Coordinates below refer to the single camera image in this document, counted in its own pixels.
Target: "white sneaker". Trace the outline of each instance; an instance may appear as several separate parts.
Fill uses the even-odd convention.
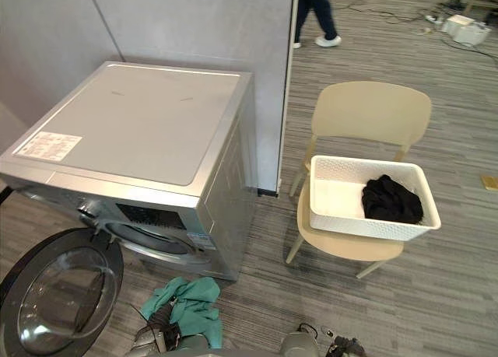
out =
[[[341,44],[342,38],[340,36],[336,36],[333,40],[326,40],[325,37],[320,36],[317,37],[314,42],[320,47],[334,47]]]

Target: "wire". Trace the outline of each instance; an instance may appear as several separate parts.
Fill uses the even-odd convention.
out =
[[[495,55],[492,55],[492,54],[488,54],[487,52],[481,51],[476,46],[474,46],[473,44],[461,44],[459,42],[454,41],[456,44],[460,44],[460,45],[462,45],[464,47],[467,47],[467,48],[463,48],[463,47],[457,47],[457,46],[455,46],[453,44],[450,44],[449,42],[447,42],[443,38],[441,38],[441,42],[443,42],[447,46],[450,46],[452,48],[456,48],[457,50],[470,51],[470,52],[475,52],[476,54],[485,55],[488,58],[491,58],[491,60],[493,60],[493,62],[495,63],[495,67],[498,68],[498,56],[495,56]]]
[[[366,4],[366,2],[364,0],[357,0],[357,1],[353,1],[353,2],[349,3],[348,5],[345,5],[343,7],[334,8],[334,10],[340,11],[343,9],[350,9],[352,11],[357,11],[357,12],[370,12],[373,14],[377,14],[379,17],[383,18],[386,21],[386,23],[392,24],[392,25],[400,24],[400,23],[410,23],[413,21],[423,20],[423,19],[425,19],[425,15],[423,13],[421,13],[421,11],[427,11],[427,9],[419,9],[417,11],[417,16],[408,17],[408,16],[398,16],[391,11],[376,10],[376,9],[357,9],[354,7],[354,6],[365,5],[365,4]],[[454,15],[455,13],[460,13],[460,11],[455,11],[455,10],[446,8],[443,4],[439,4],[433,11],[443,13],[444,15],[450,15],[450,16]],[[388,21],[390,19],[396,19],[397,22],[393,23],[392,21]],[[433,28],[435,31],[439,32],[439,30],[436,28],[436,24],[433,24]],[[457,50],[471,51],[471,52],[474,52],[476,54],[485,55],[488,58],[491,58],[495,64],[495,66],[498,68],[498,56],[488,54],[487,52],[481,51],[476,46],[474,46],[472,44],[460,44],[460,43],[456,42],[459,45],[468,47],[468,48],[462,48],[462,47],[457,47],[457,46],[454,46],[453,44],[448,43],[443,38],[441,38],[441,42],[443,42],[447,46],[450,46],[452,48],[456,48]]]
[[[299,327],[297,328],[297,330],[299,332],[307,332],[308,334],[311,334],[307,328],[310,328],[311,330],[313,330],[314,332],[314,338],[318,338],[318,331],[316,328],[314,328],[313,326],[311,326],[310,324],[307,324],[306,322],[303,322],[301,324],[299,324]]]
[[[132,303],[129,303],[129,302],[127,302],[127,301],[120,301],[120,300],[118,300],[118,301],[119,301],[120,303],[127,304],[127,305],[131,306],[131,307],[135,310],[135,312],[137,312],[138,314],[140,314],[140,317],[141,317],[141,318],[142,318],[145,322],[147,322],[147,327],[150,329],[150,331],[153,333],[153,336],[154,336],[154,344],[156,345],[156,348],[157,348],[157,350],[159,351],[159,350],[160,350],[160,348],[159,348],[159,344],[157,343],[156,333],[154,332],[153,327],[152,327],[152,326],[149,324],[149,322],[147,321],[147,318],[145,318],[145,316],[142,314],[142,312],[140,312],[140,310],[138,310],[138,309],[136,308],[136,306],[135,306],[135,305],[133,305]]]
[[[350,9],[352,11],[357,11],[357,12],[370,12],[373,14],[377,14],[379,17],[383,18],[384,21],[388,24],[395,25],[395,24],[400,24],[400,23],[410,23],[412,21],[417,21],[417,20],[423,20],[425,15],[423,13],[420,13],[421,11],[424,11],[425,9],[419,9],[417,11],[417,16],[415,17],[408,17],[408,16],[398,16],[394,12],[391,11],[384,11],[384,10],[376,10],[376,9],[356,9],[353,6],[358,6],[358,5],[365,5],[366,2],[364,0],[357,0],[349,3],[348,5],[344,7],[337,7],[334,8],[335,11],[342,10],[342,9]],[[392,21],[388,21],[390,19],[396,19],[397,22],[393,23]]]

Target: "white plastic basket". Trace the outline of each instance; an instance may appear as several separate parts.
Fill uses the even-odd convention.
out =
[[[366,182],[387,174],[420,198],[419,224],[366,219],[361,202]],[[410,240],[439,229],[436,204],[420,166],[347,157],[314,156],[310,172],[310,225],[315,229],[391,240]]]

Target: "silver washing machine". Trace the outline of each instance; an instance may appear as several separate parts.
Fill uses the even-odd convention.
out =
[[[88,226],[4,278],[0,355],[82,355],[119,293],[121,247],[237,279],[257,187],[252,76],[107,62],[0,156],[0,177]]]

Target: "green cloth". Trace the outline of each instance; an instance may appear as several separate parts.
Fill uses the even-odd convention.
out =
[[[172,279],[163,289],[155,289],[153,297],[142,307],[148,320],[162,305],[176,297],[170,323],[178,322],[182,336],[203,334],[211,348],[222,347],[222,326],[219,311],[212,304],[219,296],[213,278],[204,277],[193,282],[182,277]]]

